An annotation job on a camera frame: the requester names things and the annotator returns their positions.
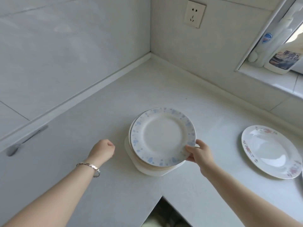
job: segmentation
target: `electrical outlet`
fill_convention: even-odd
[[[188,1],[187,8],[185,11],[184,23],[195,28],[200,28],[203,13],[206,5],[202,5],[197,2]]]

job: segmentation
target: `white countertop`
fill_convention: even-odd
[[[128,128],[142,111],[160,106],[186,114],[219,166],[303,221],[302,176],[266,175],[246,157],[240,141],[242,131],[255,124],[280,131],[302,154],[301,138],[149,60],[55,118],[15,156],[0,154],[0,225],[72,170],[99,139],[109,138],[116,154],[100,168],[68,226],[139,227],[162,196],[193,227],[243,226],[197,165],[186,162],[163,177],[135,168],[124,150]]]

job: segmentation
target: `floral plate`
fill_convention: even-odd
[[[246,128],[242,133],[242,146],[256,167],[271,176],[293,179],[302,171],[298,150],[274,129],[260,125]]]
[[[147,164],[175,166],[187,159],[186,144],[195,146],[196,131],[186,115],[168,107],[150,109],[140,115],[130,133],[131,146]]]

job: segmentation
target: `plate rim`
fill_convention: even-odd
[[[257,168],[259,168],[261,171],[263,171],[264,173],[266,173],[266,174],[268,174],[268,175],[270,175],[270,176],[272,176],[272,177],[275,177],[275,178],[278,178],[278,179],[294,179],[294,178],[298,177],[298,176],[301,174],[301,172],[302,172],[303,161],[302,161],[302,157],[301,157],[300,153],[298,152],[298,149],[297,149],[296,146],[292,143],[292,141],[290,141],[290,143],[295,147],[295,149],[296,149],[296,151],[297,151],[297,153],[298,153],[298,156],[300,157],[301,166],[302,166],[302,167],[301,167],[301,170],[299,171],[299,173],[298,173],[296,176],[294,176],[294,177],[285,178],[285,177],[277,177],[277,176],[274,176],[274,175],[272,175],[272,174],[266,172],[265,170],[263,170],[259,165],[257,165],[257,164],[255,163],[254,160],[252,160],[252,157],[249,156],[249,154],[248,154],[247,151],[245,151],[245,145],[244,145],[244,143],[243,143],[243,141],[245,141],[245,140],[243,139],[243,136],[244,136],[244,132],[245,132],[245,131],[247,131],[249,128],[252,128],[252,127],[255,128],[256,126],[257,126],[257,127],[262,127],[262,128],[267,128],[267,129],[270,129],[270,130],[272,130],[272,131],[275,131],[275,132],[277,132],[278,134],[282,135],[285,139],[287,139],[288,141],[290,141],[290,140],[289,140],[285,135],[283,135],[281,132],[278,132],[277,130],[275,130],[275,129],[271,128],[271,127],[263,126],[263,125],[251,125],[251,126],[245,128],[245,129],[243,130],[243,132],[242,132],[242,135],[241,135],[241,145],[242,145],[243,151],[244,151],[244,153],[246,154],[246,156],[248,157],[248,159],[249,159]]]
[[[181,113],[181,111],[180,110],[178,110],[178,109],[175,109],[175,108],[173,108],[173,107],[155,107],[155,108],[151,108],[151,109],[148,109],[148,110],[146,110],[146,111],[144,111],[142,114],[144,114],[145,112],[147,112],[147,111],[151,111],[151,110],[154,110],[154,109],[160,109],[160,108],[167,108],[168,110],[175,110],[175,111],[177,111],[177,112],[180,112]],[[184,113],[182,113],[188,120],[189,120],[189,122],[191,123],[191,126],[192,126],[192,128],[194,129],[193,130],[193,132],[195,133],[195,135],[194,135],[194,139],[195,139],[195,141],[196,141],[196,139],[197,139],[197,133],[196,133],[196,129],[195,129],[195,126],[194,126],[194,124],[192,123],[192,121],[190,120],[190,118],[187,116],[187,115],[185,115]],[[134,121],[134,124],[135,124],[135,122],[140,118],[140,115],[135,119],[135,121]],[[168,167],[171,167],[171,166],[176,166],[176,165],[178,165],[178,164],[180,164],[181,162],[183,162],[183,161],[185,161],[186,159],[184,159],[184,160],[182,160],[182,161],[180,161],[180,162],[176,162],[176,163],[173,163],[173,164],[171,164],[171,165],[168,165]],[[149,164],[149,165],[152,165],[152,166],[154,166],[153,164],[150,164],[147,160],[145,160],[145,159],[142,159],[142,161],[144,161],[144,162],[146,162],[147,164]]]

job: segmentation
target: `silver bracelet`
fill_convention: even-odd
[[[87,165],[87,166],[90,166],[90,167],[92,167],[95,171],[98,172],[98,175],[94,175],[94,178],[97,178],[97,177],[100,176],[100,170],[99,170],[96,166],[94,166],[93,164],[81,162],[81,163],[78,163],[76,166],[78,166],[78,165]]]

